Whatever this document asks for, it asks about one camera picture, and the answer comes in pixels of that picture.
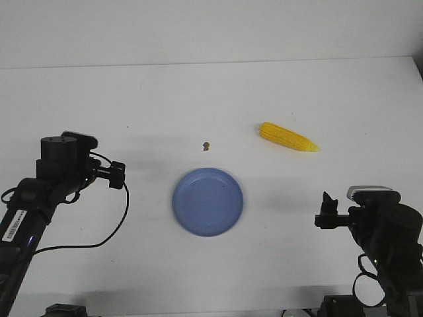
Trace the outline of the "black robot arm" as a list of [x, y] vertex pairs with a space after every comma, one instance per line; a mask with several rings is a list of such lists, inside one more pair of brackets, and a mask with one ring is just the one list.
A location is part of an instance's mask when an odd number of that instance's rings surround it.
[[399, 192], [383, 186], [352, 186], [347, 198], [355, 204], [338, 213], [338, 200], [323, 194], [315, 226], [347, 227], [376, 272], [360, 274], [377, 281], [388, 316], [422, 315], [422, 215], [401, 203]]
[[35, 178], [22, 179], [8, 190], [7, 211], [1, 220], [1, 315], [8, 316], [30, 262], [39, 254], [39, 241], [58, 205], [75, 203], [82, 190], [97, 178], [110, 188], [126, 187], [123, 162], [101, 165], [104, 156], [93, 152], [95, 137], [65, 131], [40, 141]]

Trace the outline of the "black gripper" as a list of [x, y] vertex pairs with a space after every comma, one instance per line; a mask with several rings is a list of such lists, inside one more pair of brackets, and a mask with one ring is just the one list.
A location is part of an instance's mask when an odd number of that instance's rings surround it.
[[323, 192], [320, 215], [315, 216], [315, 226], [320, 229], [348, 227], [350, 217], [348, 215], [338, 215], [337, 208], [338, 200], [331, 198], [327, 192]]
[[102, 166], [99, 160], [93, 160], [90, 177], [93, 180], [102, 178], [108, 180], [108, 187], [122, 189], [126, 180], [126, 165], [112, 161], [109, 167]]

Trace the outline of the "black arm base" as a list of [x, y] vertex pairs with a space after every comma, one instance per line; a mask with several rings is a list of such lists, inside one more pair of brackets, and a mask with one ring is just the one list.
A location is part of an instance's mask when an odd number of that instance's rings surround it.
[[324, 296], [318, 317], [365, 317], [363, 306], [354, 295]]
[[44, 317], [87, 317], [84, 306], [73, 304], [53, 304], [46, 308]]

